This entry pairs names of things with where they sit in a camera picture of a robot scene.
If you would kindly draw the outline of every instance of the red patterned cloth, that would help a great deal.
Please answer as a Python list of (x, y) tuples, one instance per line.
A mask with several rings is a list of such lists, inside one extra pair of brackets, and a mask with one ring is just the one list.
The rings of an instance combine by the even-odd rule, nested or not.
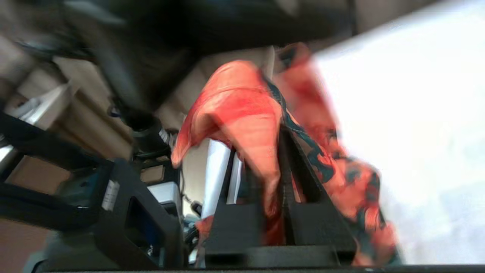
[[(312, 168), (347, 219), (359, 248), (354, 265), (385, 265), (395, 258), (392, 227), (380, 213), (379, 177), (365, 162), (353, 159), (339, 145), (338, 126), (322, 84), (302, 44), (285, 49), (284, 71), (275, 75), (278, 89), (270, 88), (250, 62), (221, 66), (209, 79), (180, 130), (172, 153), (178, 166), (191, 146), (210, 137), (234, 146), (263, 183), (267, 218), (267, 245), (284, 244), (277, 136), (283, 121), (292, 129)], [(303, 195), (296, 196), (304, 202)], [(201, 238), (209, 235), (212, 219), (197, 224)]]

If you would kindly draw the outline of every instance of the white label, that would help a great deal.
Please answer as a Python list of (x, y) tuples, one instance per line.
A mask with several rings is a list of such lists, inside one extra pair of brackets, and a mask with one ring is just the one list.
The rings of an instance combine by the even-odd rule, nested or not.
[(113, 211), (119, 189), (120, 184), (118, 182), (113, 182), (112, 180), (109, 181), (108, 186), (106, 187), (106, 192), (104, 193), (103, 203), (101, 204), (101, 207), (104, 208), (104, 210)]
[(162, 139), (162, 140), (163, 140), (165, 143), (167, 143), (167, 144), (168, 144), (168, 137), (169, 137), (169, 135), (167, 134), (167, 132), (166, 132), (166, 131), (165, 131), (163, 128), (160, 130), (160, 132), (158, 132), (158, 135), (160, 136), (160, 138), (161, 138), (161, 139)]

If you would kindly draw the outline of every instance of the black plastic part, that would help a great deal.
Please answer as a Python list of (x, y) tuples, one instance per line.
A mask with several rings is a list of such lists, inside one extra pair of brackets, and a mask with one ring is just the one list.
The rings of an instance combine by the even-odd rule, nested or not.
[(200, 217), (202, 215), (202, 204), (200, 202), (198, 202), (198, 201), (192, 201), (192, 203), (190, 203), (190, 209), (198, 217)]
[[(284, 191), (284, 218), (287, 243), (333, 247), (342, 265), (350, 265), (357, 251), (356, 242), (342, 215), (316, 178), (294, 135), (280, 131), (278, 145), (281, 181)], [(291, 176), (302, 185), (307, 203), (297, 203)]]
[[(245, 263), (246, 251), (263, 243), (263, 208), (257, 202), (228, 205), (227, 195), (235, 150), (231, 150), (227, 163), (219, 202), (217, 203), (210, 236), (206, 241), (207, 268), (240, 267)], [(260, 198), (254, 174), (247, 170), (246, 181), (255, 199)]]
[[(249, 191), (247, 202), (226, 204), (232, 171), (232, 160), (229, 160), (206, 242), (208, 268), (330, 267), (352, 262), (356, 253), (354, 238), (284, 125), (279, 134), (278, 158), (281, 179), (277, 192), (282, 200), (287, 246), (262, 245), (265, 229), (260, 183), (250, 168), (245, 168), (241, 175), (241, 187)], [(304, 185), (303, 192), (309, 203), (296, 202), (292, 175)]]
[(131, 135), (136, 141), (140, 153), (166, 153), (170, 155), (170, 146), (163, 139), (166, 138), (168, 142), (169, 135), (162, 127), (159, 119), (153, 118), (149, 128), (142, 131), (132, 131)]
[(111, 172), (110, 161), (88, 155), (79, 147), (58, 139), (24, 121), (0, 113), (0, 134), (20, 153), (37, 157), (73, 174), (96, 171), (88, 207), (70, 205), (60, 196), (48, 195), (0, 181), (0, 215), (55, 230), (88, 227), (98, 218), (104, 189)]
[(246, 254), (248, 268), (328, 268), (339, 266), (335, 249), (329, 246), (267, 246), (251, 249)]

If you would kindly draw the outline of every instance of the black metal frame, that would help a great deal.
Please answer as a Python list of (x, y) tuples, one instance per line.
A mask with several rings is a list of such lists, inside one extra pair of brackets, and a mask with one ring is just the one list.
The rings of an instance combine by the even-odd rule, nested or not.
[(71, 230), (93, 224), (102, 202), (112, 162), (97, 158), (79, 147), (33, 125), (0, 113), (0, 134), (23, 155), (37, 157), (71, 173), (96, 170), (95, 194), (90, 208), (78, 208), (56, 196), (0, 181), (0, 213), (10, 219), (55, 230)]

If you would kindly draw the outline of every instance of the white surface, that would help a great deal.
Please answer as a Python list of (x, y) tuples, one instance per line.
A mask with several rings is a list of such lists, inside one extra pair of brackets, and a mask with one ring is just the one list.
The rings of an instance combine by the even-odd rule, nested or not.
[(441, 3), (316, 60), (343, 145), (381, 172), (404, 261), (485, 263), (485, 2)]
[(231, 150), (222, 142), (209, 140), (202, 218), (213, 215), (215, 212), (230, 153)]

